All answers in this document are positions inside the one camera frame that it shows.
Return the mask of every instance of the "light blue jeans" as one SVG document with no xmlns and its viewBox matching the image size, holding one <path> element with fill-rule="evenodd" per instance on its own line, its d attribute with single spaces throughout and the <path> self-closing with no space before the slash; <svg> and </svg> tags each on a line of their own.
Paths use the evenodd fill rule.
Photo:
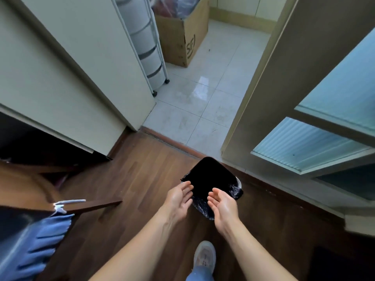
<svg viewBox="0 0 375 281">
<path fill-rule="evenodd" d="M 186 281 L 214 281 L 211 270 L 206 266 L 196 266 Z"/>
</svg>

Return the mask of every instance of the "sneaker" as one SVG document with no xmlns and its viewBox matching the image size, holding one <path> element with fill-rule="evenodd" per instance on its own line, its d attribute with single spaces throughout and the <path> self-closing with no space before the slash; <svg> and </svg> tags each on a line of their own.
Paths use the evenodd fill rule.
<svg viewBox="0 0 375 281">
<path fill-rule="evenodd" d="M 194 267 L 205 266 L 211 270 L 211 274 L 215 269 L 216 251 L 213 244 L 209 241 L 202 241 L 195 250 Z"/>
</svg>

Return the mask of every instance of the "cardboard box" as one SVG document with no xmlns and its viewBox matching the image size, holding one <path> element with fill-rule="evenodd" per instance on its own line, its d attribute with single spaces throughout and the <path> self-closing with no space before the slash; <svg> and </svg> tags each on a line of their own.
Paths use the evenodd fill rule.
<svg viewBox="0 0 375 281">
<path fill-rule="evenodd" d="M 164 60 L 187 67 L 209 29 L 210 0 L 200 0 L 186 19 L 155 15 Z"/>
</svg>

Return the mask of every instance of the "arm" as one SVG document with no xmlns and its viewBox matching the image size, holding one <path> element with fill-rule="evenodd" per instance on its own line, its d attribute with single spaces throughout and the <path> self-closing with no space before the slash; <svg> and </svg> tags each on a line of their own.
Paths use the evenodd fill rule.
<svg viewBox="0 0 375 281">
<path fill-rule="evenodd" d="M 185 181 L 168 191 L 154 217 L 90 281 L 149 280 L 171 231 L 186 217 L 192 189 L 190 181 Z"/>
<path fill-rule="evenodd" d="M 232 248 L 246 280 L 297 281 L 242 224 L 237 202 L 232 197 L 214 188 L 207 199 L 215 214 L 215 226 Z"/>
</svg>

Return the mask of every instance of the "wooden floor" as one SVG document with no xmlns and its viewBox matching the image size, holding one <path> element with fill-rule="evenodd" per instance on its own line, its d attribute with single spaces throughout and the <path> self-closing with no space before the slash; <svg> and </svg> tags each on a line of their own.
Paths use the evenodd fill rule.
<svg viewBox="0 0 375 281">
<path fill-rule="evenodd" d="M 62 190 L 67 199 L 117 195 L 124 201 L 113 209 L 83 214 L 37 280 L 58 280 L 63 276 L 60 280 L 88 280 L 137 234 L 162 205 L 166 192 L 198 161 L 138 132 L 126 139 L 113 161 L 69 179 Z M 297 279 L 306 280 L 315 246 L 347 257 L 371 254 L 329 215 L 307 210 L 298 199 L 270 191 L 247 174 L 233 171 L 244 190 L 238 200 L 242 222 Z M 185 280 L 193 266 L 195 248 L 202 240 L 211 241 L 216 248 L 216 281 L 245 280 L 213 221 L 205 219 L 194 207 L 170 237 L 152 280 Z"/>
</svg>

